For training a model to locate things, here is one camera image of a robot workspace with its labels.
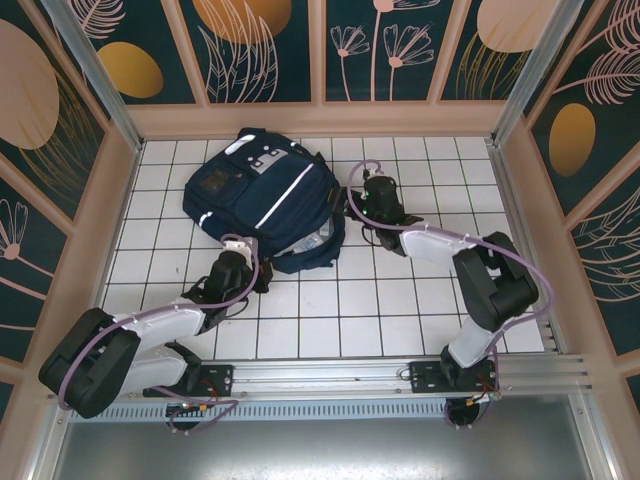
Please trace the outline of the aluminium frame post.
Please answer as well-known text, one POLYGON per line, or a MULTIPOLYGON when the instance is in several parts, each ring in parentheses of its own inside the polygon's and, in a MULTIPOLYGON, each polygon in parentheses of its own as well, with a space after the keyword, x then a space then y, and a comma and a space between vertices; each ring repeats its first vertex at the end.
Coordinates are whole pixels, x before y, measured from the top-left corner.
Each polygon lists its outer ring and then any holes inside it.
POLYGON ((42 0, 42 4, 52 23, 59 29, 74 58, 84 69, 89 82, 95 88, 115 125, 128 145, 138 154, 143 138, 71 7, 66 0, 42 0))
POLYGON ((509 138, 524 108, 575 24, 583 3, 584 0, 560 0, 552 11, 488 138, 489 147, 499 149, 509 138))

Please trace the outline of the clear pen pack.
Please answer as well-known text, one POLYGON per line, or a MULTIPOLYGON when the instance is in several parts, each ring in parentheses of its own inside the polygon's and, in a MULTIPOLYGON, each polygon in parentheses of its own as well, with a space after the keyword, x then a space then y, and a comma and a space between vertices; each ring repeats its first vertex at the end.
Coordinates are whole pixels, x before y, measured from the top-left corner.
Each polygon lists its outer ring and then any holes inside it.
POLYGON ((334 227, 332 221, 327 220, 317 231, 297 242, 293 248, 293 252, 295 254, 299 254, 319 247, 331 238, 333 230, 334 227))

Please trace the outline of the aluminium side rail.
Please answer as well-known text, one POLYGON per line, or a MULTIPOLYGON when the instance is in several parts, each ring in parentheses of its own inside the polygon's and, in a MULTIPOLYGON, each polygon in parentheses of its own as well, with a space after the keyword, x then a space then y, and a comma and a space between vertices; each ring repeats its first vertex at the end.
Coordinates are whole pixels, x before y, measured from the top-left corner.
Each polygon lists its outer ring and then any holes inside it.
MULTIPOLYGON (((525 212, 520 201, 515 180, 510 172, 506 156, 502 150, 489 147, 487 150, 492 163, 505 212, 513 235, 513 242, 520 255, 536 267, 543 270, 539 255, 531 235, 525 212)), ((547 287, 540 277, 532 274, 539 288, 539 300, 534 303, 533 310, 546 354, 567 353, 566 341, 558 323, 555 312, 557 295, 552 287, 547 287)))

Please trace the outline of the navy blue backpack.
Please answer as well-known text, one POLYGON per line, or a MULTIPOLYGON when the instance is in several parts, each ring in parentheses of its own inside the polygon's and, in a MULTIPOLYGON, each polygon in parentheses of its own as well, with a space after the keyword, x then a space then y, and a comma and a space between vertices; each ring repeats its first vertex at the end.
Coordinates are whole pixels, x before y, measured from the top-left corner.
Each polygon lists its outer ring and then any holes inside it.
POLYGON ((331 267, 338 259, 345 216, 332 213, 328 205, 331 190, 338 186, 321 154, 279 133, 245 127, 188 179, 182 208, 210 237, 252 238, 261 261, 293 274, 331 267), (331 238, 295 254, 296 243, 327 220, 334 227, 331 238))

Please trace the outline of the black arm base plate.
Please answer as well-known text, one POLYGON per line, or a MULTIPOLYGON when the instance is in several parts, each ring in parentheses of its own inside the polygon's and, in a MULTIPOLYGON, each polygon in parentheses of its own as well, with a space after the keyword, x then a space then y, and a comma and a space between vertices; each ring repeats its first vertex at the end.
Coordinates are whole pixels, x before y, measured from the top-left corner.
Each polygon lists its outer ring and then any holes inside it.
POLYGON ((229 364, 192 364, 153 367, 150 371, 151 388, 143 390, 144 397, 162 397, 156 386, 189 397, 229 397, 233 385, 234 369, 229 364))
POLYGON ((411 362, 409 381, 413 393, 480 393, 497 389, 495 363, 490 359, 453 372, 443 370, 439 361, 411 362))

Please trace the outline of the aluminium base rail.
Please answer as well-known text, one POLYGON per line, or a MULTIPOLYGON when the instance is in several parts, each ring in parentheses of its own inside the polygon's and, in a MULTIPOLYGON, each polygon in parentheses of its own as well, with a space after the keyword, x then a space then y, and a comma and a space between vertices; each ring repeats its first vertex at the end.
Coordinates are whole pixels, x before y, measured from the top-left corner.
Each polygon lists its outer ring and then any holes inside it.
MULTIPOLYGON (((505 396, 573 394, 590 390, 592 381, 583 359, 575 355, 516 354, 488 358, 495 363, 496 387, 505 396)), ((251 400, 329 398, 471 397, 479 393, 413 393, 409 364, 439 361, 434 356, 348 360, 202 361, 229 364, 234 376, 231 395, 251 400)), ((151 388, 153 367, 174 366, 151 360, 133 364, 135 381, 120 394, 142 398, 151 388)))

